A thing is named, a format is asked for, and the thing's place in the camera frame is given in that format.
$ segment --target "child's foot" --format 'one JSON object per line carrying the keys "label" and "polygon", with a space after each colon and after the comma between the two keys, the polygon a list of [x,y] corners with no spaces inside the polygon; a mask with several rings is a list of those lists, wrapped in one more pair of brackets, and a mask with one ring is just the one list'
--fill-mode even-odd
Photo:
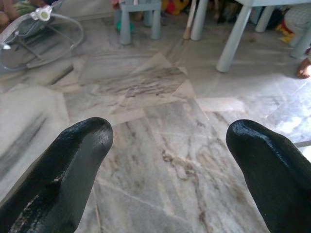
{"label": "child's foot", "polygon": [[297,77],[301,79],[306,79],[311,76],[311,62],[308,58],[303,60],[297,71]]}

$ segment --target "light blue stool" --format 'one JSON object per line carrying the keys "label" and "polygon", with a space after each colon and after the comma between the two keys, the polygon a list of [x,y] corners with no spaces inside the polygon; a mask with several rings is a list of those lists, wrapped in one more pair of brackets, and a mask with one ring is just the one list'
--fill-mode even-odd
{"label": "light blue stool", "polygon": [[144,12],[144,25],[151,27],[151,39],[161,37],[161,0],[125,0],[115,12],[115,26],[121,21],[120,43],[131,43],[130,12]]}

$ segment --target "white plastic table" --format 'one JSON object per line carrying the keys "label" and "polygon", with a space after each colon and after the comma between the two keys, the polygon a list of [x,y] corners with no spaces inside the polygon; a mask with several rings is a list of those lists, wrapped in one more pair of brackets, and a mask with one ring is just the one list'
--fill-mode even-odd
{"label": "white plastic table", "polygon": [[[254,6],[267,6],[258,22],[256,27],[257,32],[264,32],[271,14],[276,5],[292,5],[292,4],[301,4],[301,3],[311,3],[311,0],[236,0],[237,2],[243,5],[243,8],[239,14],[239,17],[232,29],[231,35],[225,45],[223,53],[218,61],[216,66],[217,70],[220,72],[228,72],[230,65],[232,63],[234,54],[238,48],[242,33],[245,29],[245,26],[248,22],[249,15],[251,13],[252,7]],[[199,40],[202,36],[203,26],[205,22],[205,15],[207,11],[208,0],[200,0],[198,10],[195,16],[191,39]],[[300,50],[303,49],[303,43],[297,46],[296,51],[292,52],[292,55],[299,54]]]}

